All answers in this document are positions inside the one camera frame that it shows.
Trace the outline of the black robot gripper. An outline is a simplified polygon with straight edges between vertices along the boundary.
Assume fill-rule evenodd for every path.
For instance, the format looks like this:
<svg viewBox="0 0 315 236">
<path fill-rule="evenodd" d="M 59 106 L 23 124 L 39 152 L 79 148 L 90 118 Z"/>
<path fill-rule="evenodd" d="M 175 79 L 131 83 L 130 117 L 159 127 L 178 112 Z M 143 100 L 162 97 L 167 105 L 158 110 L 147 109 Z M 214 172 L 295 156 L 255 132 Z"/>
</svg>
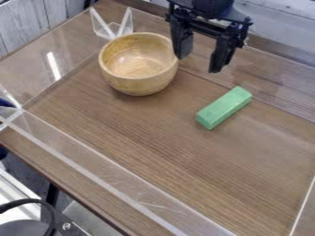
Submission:
<svg viewBox="0 0 315 236">
<path fill-rule="evenodd" d="M 230 63 L 237 47 L 245 45 L 253 18 L 234 7 L 235 0 L 166 0 L 174 53 L 182 60 L 194 49 L 194 32 L 216 39 L 210 73 Z"/>
</svg>

